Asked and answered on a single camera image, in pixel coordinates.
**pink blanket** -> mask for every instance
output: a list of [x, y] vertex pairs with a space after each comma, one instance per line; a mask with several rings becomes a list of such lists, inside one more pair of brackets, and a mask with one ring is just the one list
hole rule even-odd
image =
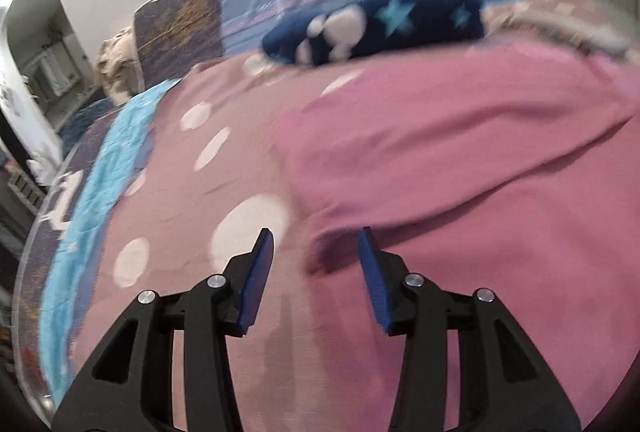
[[[353, 261], [371, 225], [442, 288], [492, 287], [586, 425], [640, 344], [640, 123], [619, 85], [598, 59], [519, 44], [378, 68], [286, 113], [275, 140], [311, 268]], [[358, 267], [328, 278], [310, 281], [316, 323], [352, 428], [370, 430], [388, 420], [401, 344], [372, 332]]]

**blue gripper pad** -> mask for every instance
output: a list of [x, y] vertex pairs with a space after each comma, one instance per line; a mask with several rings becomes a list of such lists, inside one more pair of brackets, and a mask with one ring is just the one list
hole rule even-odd
[[358, 232], [358, 256], [367, 283], [367, 290], [369, 290], [369, 299], [376, 321], [382, 326], [385, 333], [389, 333], [393, 325], [391, 293], [385, 283], [377, 253], [378, 247], [370, 230], [368, 228], [361, 229]]
[[271, 231], [263, 229], [260, 232], [252, 255], [255, 256], [254, 264], [241, 292], [242, 306], [238, 317], [238, 327], [243, 335], [255, 323], [262, 293], [273, 262], [273, 233]]

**teal star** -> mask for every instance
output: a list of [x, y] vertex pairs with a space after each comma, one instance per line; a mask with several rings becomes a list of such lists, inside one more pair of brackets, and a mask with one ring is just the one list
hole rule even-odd
[[458, 9], [453, 11], [451, 15], [453, 27], [455, 29], [465, 28], [471, 20], [471, 13], [466, 10], [466, 4], [462, 4]]
[[400, 31], [405, 36], [409, 34], [414, 25], [409, 19], [409, 13], [415, 4], [400, 3], [400, 0], [390, 0], [386, 7], [378, 9], [376, 18], [385, 25], [385, 34], [388, 38], [396, 31]]

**silver screw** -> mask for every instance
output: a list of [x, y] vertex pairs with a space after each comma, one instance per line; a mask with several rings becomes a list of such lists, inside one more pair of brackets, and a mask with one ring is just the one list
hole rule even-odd
[[149, 291], [149, 290], [142, 291], [142, 293], [138, 295], [138, 302], [140, 302], [141, 304], [150, 304], [155, 299], [156, 299], [156, 294], [153, 291]]
[[226, 278], [223, 275], [212, 275], [207, 278], [207, 286], [212, 288], [223, 287], [226, 284]]
[[495, 299], [495, 293], [486, 287], [479, 289], [476, 296], [478, 297], [478, 300], [481, 300], [482, 302], [493, 302]]
[[404, 277], [404, 283], [411, 287], [420, 287], [424, 284], [424, 277], [422, 275], [418, 275], [417, 273], [410, 273], [406, 277]]

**light blue cloth strip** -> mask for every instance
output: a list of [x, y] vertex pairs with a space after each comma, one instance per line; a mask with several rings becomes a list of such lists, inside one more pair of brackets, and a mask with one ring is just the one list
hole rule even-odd
[[67, 344], [78, 284], [100, 229], [129, 185], [138, 153], [164, 94], [179, 79], [134, 96], [114, 120], [76, 204], [71, 224], [58, 246], [42, 294], [38, 332], [40, 365], [56, 407], [71, 383]]

